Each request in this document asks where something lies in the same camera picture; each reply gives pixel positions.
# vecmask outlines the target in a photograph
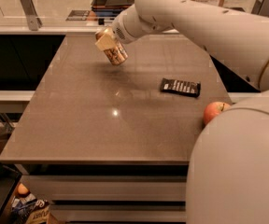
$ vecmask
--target gray table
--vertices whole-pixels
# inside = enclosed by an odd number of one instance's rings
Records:
[[[121,66],[94,42],[94,35],[65,38],[0,161],[27,174],[23,182],[55,203],[60,220],[184,222],[185,172],[177,167],[189,164],[205,106],[231,102],[216,68],[182,35],[125,46]],[[201,95],[162,93],[163,77],[200,81]],[[82,204],[56,202],[63,200]]]
[[[188,163],[211,101],[230,103],[209,56],[181,35],[125,46],[112,66],[93,35],[68,35],[0,161]],[[160,93],[163,77],[201,81],[199,98]]]

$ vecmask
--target metal frame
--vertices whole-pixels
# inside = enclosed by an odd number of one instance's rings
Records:
[[[37,31],[42,26],[41,20],[35,11],[35,7],[32,0],[21,0],[21,5],[24,10],[26,20],[28,22],[29,29],[31,31]]]
[[[34,91],[0,91],[0,113],[23,113]]]

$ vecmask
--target snack package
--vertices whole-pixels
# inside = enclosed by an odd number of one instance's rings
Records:
[[[26,224],[46,223],[50,215],[50,204],[46,200],[38,200],[28,217]]]
[[[36,197],[30,193],[25,198],[14,197],[12,200],[11,221],[13,224],[24,224],[32,213]]]

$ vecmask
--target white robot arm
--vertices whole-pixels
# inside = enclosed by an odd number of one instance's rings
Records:
[[[168,28],[269,90],[268,18],[190,0],[135,0],[113,22],[121,43]],[[269,91],[205,126],[191,154],[186,193],[188,224],[269,223]]]
[[[176,29],[255,88],[269,90],[269,18],[191,0],[134,0],[112,28],[121,43]]]

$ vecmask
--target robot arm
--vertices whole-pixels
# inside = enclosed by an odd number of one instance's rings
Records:
[[[134,0],[113,22],[121,43],[166,29],[178,30],[255,88],[269,90],[269,18],[191,0]]]

